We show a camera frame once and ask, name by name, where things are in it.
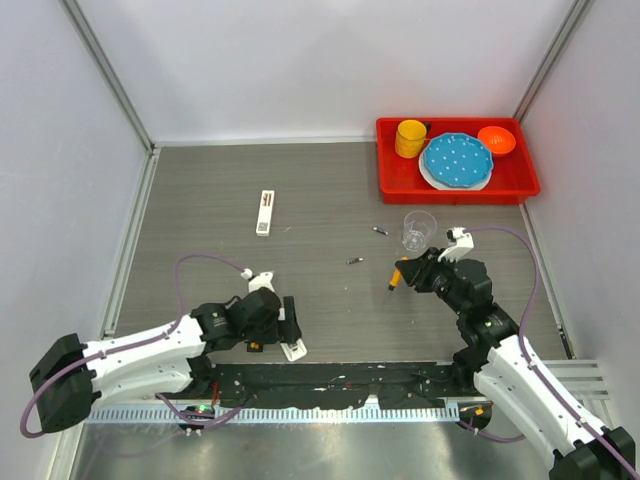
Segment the orange handled screwdriver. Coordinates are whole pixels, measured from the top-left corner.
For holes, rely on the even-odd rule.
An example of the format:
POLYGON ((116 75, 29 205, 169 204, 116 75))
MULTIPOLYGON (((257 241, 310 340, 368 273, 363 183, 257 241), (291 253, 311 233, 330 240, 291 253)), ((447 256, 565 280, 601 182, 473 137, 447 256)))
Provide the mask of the orange handled screwdriver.
POLYGON ((391 298, 391 296, 396 291, 396 289, 398 288, 398 286, 401 284, 402 281, 403 281, 402 273, 397 267, 395 267, 391 275, 391 278, 387 284, 387 293, 385 294, 382 303, 386 303, 391 298))

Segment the wide white remote control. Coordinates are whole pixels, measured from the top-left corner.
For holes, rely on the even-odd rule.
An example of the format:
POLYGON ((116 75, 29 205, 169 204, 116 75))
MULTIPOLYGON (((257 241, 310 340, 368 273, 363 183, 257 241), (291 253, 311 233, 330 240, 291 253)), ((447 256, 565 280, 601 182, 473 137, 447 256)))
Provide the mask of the wide white remote control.
POLYGON ((281 342, 280 347, 288 362, 296 362, 304 358, 308 351, 302 338, 294 343, 281 342))

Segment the slim white remote control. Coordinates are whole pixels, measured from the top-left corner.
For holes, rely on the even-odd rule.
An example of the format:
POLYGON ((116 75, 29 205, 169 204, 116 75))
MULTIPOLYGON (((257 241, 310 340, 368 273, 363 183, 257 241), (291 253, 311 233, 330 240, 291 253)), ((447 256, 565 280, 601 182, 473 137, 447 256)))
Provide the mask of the slim white remote control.
POLYGON ((273 208, 275 200, 274 190, 263 190, 260 196, 255 233, 259 237, 270 235, 273 208))

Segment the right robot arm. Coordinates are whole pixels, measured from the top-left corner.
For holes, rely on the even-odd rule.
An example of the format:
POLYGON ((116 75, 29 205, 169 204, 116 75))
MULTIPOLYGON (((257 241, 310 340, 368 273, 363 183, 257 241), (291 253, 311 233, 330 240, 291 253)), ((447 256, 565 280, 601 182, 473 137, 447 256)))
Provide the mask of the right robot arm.
POLYGON ((431 248, 396 270, 418 293, 433 293, 457 316, 466 346, 451 380, 465 395, 497 406, 543 458, 552 479, 636 479, 636 445, 611 429, 564 387, 534 353, 520 326, 495 302, 485 265, 444 260, 431 248))

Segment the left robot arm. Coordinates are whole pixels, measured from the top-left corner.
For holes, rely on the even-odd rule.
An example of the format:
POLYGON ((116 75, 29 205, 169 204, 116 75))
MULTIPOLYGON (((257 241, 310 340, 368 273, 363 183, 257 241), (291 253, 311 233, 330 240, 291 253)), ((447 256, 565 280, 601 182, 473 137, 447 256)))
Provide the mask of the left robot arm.
POLYGON ((102 406, 162 394, 200 399, 213 385, 213 352, 278 344, 303 358, 293 297, 262 287, 226 303, 205 303, 168 324, 121 338, 54 342, 29 374, 33 397, 21 418, 27 438, 71 428, 102 406))

